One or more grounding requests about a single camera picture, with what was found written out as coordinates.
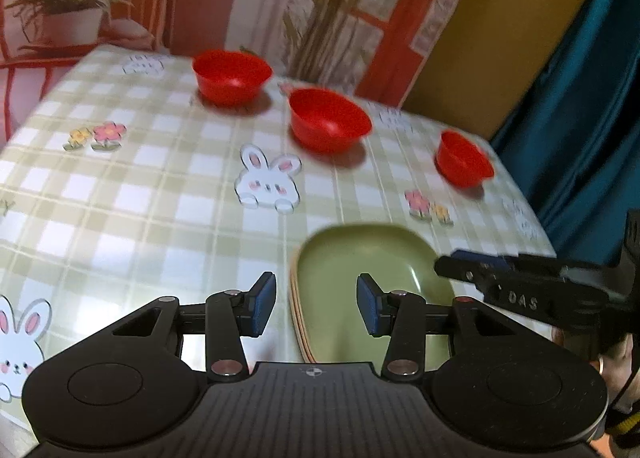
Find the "person's right hand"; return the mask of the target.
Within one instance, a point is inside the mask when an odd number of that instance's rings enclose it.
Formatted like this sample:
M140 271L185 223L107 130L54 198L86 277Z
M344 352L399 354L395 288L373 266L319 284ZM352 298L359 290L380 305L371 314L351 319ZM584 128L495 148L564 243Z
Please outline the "person's right hand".
M588 358L608 388L605 432L613 438L639 433L639 371L634 369L634 338L626 334L603 354Z

